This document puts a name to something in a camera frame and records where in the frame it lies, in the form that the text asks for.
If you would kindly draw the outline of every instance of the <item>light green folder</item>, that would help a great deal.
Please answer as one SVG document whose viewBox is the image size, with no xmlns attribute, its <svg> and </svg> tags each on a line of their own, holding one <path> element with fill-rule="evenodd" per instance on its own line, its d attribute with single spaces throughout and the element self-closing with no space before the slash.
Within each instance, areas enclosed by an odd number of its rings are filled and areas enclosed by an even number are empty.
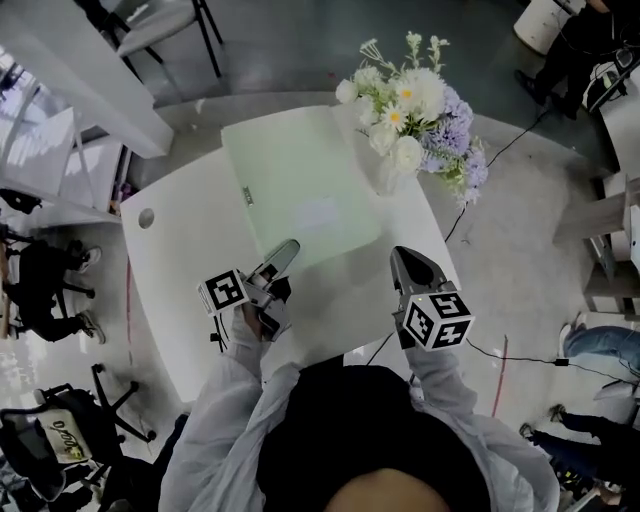
<svg viewBox="0 0 640 512">
<path fill-rule="evenodd" d="M 300 242 L 293 269 L 369 244 L 380 226 L 329 107 L 307 107 L 222 130 L 265 255 Z"/>
</svg>

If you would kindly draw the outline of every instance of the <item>purple flower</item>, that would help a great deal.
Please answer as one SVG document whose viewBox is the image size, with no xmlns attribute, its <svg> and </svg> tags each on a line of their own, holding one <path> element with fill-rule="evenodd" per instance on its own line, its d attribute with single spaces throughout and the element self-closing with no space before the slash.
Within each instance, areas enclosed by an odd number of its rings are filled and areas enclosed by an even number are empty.
<svg viewBox="0 0 640 512">
<path fill-rule="evenodd" d="M 425 151 L 424 158 L 419 169 L 427 172 L 440 172 L 445 167 L 445 161 L 438 158 L 430 151 Z"/>
<path fill-rule="evenodd" d="M 451 114 L 461 102 L 462 100 L 456 90 L 447 85 L 444 89 L 444 113 Z"/>
<path fill-rule="evenodd" d="M 466 101 L 462 101 L 458 93 L 452 87 L 447 86 L 444 90 L 444 113 L 451 117 L 464 119 L 471 126 L 473 121 L 473 111 Z"/>
<path fill-rule="evenodd" d="M 423 135 L 422 143 L 426 149 L 462 156 L 471 143 L 469 124 L 464 118 L 447 117 L 437 128 Z"/>
<path fill-rule="evenodd" d="M 482 148 L 472 145 L 465 156 L 467 185 L 469 187 L 479 187 L 487 181 L 487 178 L 489 177 L 489 169 L 487 169 L 484 151 Z"/>
</svg>

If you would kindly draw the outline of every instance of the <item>black shoe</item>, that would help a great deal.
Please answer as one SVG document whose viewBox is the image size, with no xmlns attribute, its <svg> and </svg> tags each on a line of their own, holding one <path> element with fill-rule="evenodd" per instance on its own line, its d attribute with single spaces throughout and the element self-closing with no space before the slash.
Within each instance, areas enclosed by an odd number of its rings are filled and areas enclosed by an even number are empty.
<svg viewBox="0 0 640 512">
<path fill-rule="evenodd" d="M 562 112 L 566 117 L 575 121 L 578 119 L 578 109 L 571 108 L 567 105 L 567 100 L 562 98 L 556 93 L 551 94 L 551 103 L 556 107 L 560 112 Z"/>
<path fill-rule="evenodd" d="M 524 72 L 519 69 L 515 70 L 514 76 L 516 77 L 516 81 L 529 93 L 529 96 L 531 96 L 538 105 L 544 105 L 547 102 L 547 95 L 536 88 L 536 81 L 533 78 L 525 75 Z"/>
<path fill-rule="evenodd" d="M 566 412 L 567 409 L 564 405 L 554 405 L 551 409 L 549 409 L 549 416 L 551 417 L 552 423 L 562 423 L 562 415 Z"/>
<path fill-rule="evenodd" d="M 523 423 L 518 432 L 527 441 L 533 437 L 533 427 L 529 423 Z"/>
</svg>

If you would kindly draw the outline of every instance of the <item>white jacket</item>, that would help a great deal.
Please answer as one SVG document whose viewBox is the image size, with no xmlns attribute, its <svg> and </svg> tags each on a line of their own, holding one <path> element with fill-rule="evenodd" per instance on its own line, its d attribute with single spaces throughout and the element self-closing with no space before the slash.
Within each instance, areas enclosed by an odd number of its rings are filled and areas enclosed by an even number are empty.
<svg viewBox="0 0 640 512">
<path fill-rule="evenodd" d="M 287 365 L 262 387 L 261 345 L 234 321 L 229 351 L 217 357 L 162 481 L 160 512 L 261 511 L 256 482 L 262 441 L 285 416 L 299 368 Z M 422 384 L 414 407 L 446 423 L 484 475 L 495 512 L 558 508 L 560 489 L 545 456 L 499 420 L 473 413 L 476 393 L 465 387 L 451 351 L 405 351 Z"/>
</svg>

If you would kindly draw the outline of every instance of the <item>white table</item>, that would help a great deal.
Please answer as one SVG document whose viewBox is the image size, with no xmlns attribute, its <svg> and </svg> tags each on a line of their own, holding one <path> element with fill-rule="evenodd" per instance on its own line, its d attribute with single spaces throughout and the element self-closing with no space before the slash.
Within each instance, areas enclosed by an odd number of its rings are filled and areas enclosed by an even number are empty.
<svg viewBox="0 0 640 512">
<path fill-rule="evenodd" d="M 389 334 L 397 309 L 389 257 L 396 245 L 437 262 L 459 286 L 440 229 L 417 180 L 391 198 L 379 197 L 363 169 L 378 165 L 367 139 L 355 131 L 349 107 L 333 107 L 348 146 L 352 171 L 367 190 L 382 236 L 365 247 L 291 276 L 289 310 L 293 327 L 265 358 L 265 374 L 287 362 L 317 363 Z M 136 285 L 158 350 L 183 401 L 190 401 L 208 377 L 217 344 L 213 323 L 195 292 L 214 265 L 250 271 L 262 256 L 242 211 L 243 202 L 224 149 L 179 169 L 122 204 L 122 221 Z M 154 222 L 142 229 L 145 208 Z"/>
</svg>

